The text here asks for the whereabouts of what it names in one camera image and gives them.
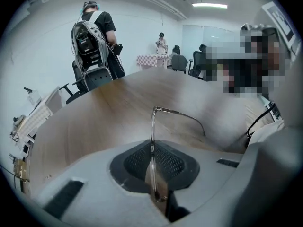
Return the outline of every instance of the wooden table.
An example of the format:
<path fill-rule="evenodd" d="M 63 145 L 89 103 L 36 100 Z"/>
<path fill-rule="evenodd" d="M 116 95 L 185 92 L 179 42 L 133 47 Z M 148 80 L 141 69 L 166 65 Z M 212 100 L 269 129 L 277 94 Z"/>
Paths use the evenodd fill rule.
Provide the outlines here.
<path fill-rule="evenodd" d="M 30 156 L 31 195 L 87 154 L 148 139 L 154 106 L 180 111 L 203 124 L 206 137 L 194 120 L 158 112 L 156 138 L 182 145 L 225 150 L 247 128 L 240 99 L 183 73 L 143 70 L 86 93 L 38 129 Z"/>

